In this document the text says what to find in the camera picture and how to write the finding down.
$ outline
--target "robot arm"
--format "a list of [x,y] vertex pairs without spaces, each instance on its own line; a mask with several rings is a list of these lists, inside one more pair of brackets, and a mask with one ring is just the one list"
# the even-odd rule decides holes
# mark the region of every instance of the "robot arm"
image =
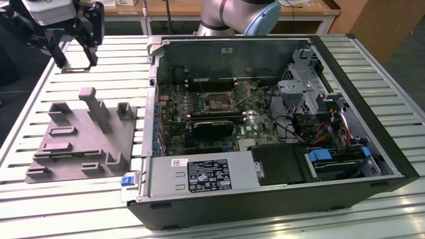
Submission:
[[197,36],[267,35],[280,14],[275,0],[203,0]]
[[[79,18],[80,11],[94,26],[94,33],[84,27]],[[66,30],[83,46],[91,66],[98,65],[96,50],[104,38],[103,3],[86,3],[80,0],[10,0],[0,7],[0,25],[23,44],[36,46],[50,54],[62,69],[67,68],[68,62],[55,40],[54,30]]]

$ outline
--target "wooden desk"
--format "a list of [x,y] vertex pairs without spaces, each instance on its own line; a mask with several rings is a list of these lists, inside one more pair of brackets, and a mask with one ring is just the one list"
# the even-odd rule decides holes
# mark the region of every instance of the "wooden desk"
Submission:
[[352,33],[385,64],[425,14],[425,0],[336,0],[343,14],[329,33]]
[[[143,32],[152,35],[151,22],[167,21],[165,2],[163,0],[147,0],[148,16],[143,16],[143,0],[135,6],[119,5],[116,9],[105,10],[107,21],[139,21]],[[201,20],[201,0],[169,0],[171,14],[173,21],[200,21]],[[332,26],[335,17],[341,14],[341,10],[331,9],[323,0],[313,0],[311,3],[299,4],[303,8],[293,9],[283,7],[280,21],[317,21],[320,22],[317,34],[327,34]]]
[[[161,0],[147,0],[148,2],[148,33],[152,34],[151,22],[167,20],[165,3]],[[200,21],[201,20],[201,0],[169,0],[171,14],[173,21]],[[340,10],[333,10],[323,0],[313,0],[312,3],[299,4],[303,8],[281,8],[279,21],[317,21],[320,22],[317,34],[327,34],[332,26],[335,17],[340,15]]]
[[[147,0],[151,16],[167,15],[165,2],[163,0]],[[172,16],[200,16],[201,0],[169,0]],[[332,10],[323,0],[313,0],[311,4],[299,4],[303,8],[295,8],[296,16],[340,15],[340,10]],[[283,16],[292,16],[291,7],[281,8]]]
[[116,9],[107,9],[105,16],[143,16],[143,0],[135,6],[117,5]]

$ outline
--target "slotted metal table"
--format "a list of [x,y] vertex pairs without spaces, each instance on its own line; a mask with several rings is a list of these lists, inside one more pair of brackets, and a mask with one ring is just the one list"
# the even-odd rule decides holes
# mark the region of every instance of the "slotted metal table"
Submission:
[[[0,238],[421,238],[425,237],[425,115],[356,39],[321,36],[348,77],[421,175],[412,184],[349,209],[252,221],[151,231],[121,202],[120,177],[26,184],[26,171],[42,142],[51,103],[78,100],[95,87],[108,107],[137,107],[131,170],[141,166],[141,139],[149,64],[145,36],[109,36],[90,73],[62,74],[50,62],[0,149]],[[70,62],[87,64],[76,41],[62,44]],[[331,86],[337,90],[335,81]]]

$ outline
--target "blue tab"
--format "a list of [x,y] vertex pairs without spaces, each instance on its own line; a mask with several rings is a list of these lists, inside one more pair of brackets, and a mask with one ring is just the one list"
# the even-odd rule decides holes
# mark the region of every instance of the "blue tab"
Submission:
[[371,156],[369,148],[368,147],[363,147],[361,150],[364,151],[365,157],[369,158],[369,156]]
[[121,178],[121,186],[132,186],[135,185],[135,176],[124,176]]
[[308,156],[309,156],[312,162],[315,162],[316,160],[331,160],[332,159],[331,152],[327,149],[312,150],[312,152],[308,153]]

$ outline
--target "yellow wire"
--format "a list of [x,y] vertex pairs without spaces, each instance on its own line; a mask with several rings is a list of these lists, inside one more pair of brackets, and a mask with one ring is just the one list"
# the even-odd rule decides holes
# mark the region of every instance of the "yellow wire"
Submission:
[[325,140],[329,137],[329,133],[325,133],[312,144],[319,143],[320,141]]

